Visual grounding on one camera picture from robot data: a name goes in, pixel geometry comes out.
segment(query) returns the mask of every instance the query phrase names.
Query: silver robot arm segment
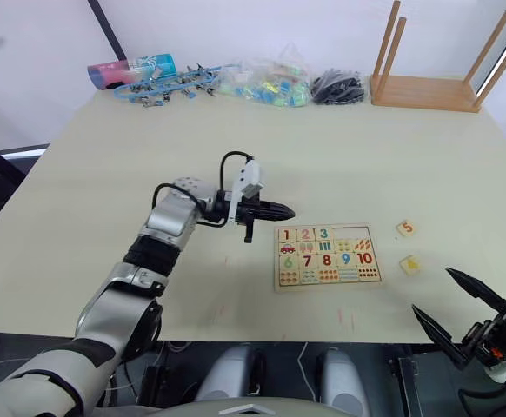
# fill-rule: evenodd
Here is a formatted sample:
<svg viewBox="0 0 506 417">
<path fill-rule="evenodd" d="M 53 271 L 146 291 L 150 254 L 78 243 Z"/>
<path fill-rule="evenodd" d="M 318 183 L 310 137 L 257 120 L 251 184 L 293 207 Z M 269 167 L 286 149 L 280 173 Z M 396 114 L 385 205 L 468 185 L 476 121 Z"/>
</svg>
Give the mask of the silver robot arm segment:
<svg viewBox="0 0 506 417">
<path fill-rule="evenodd" d="M 156 203 L 162 187 L 170 191 Z M 249 242 L 254 219 L 286 220 L 295 215 L 282 204 L 260 201 L 259 189 L 235 208 L 234 220 L 247 226 Z M 167 287 L 195 226 L 226 224 L 230 200 L 230 193 L 190 177 L 161 184 L 137 239 L 83 309 L 76 337 L 37 355 L 0 383 L 0 416 L 90 414 L 117 366 L 157 339 L 162 308 L 156 298 Z"/>
</svg>

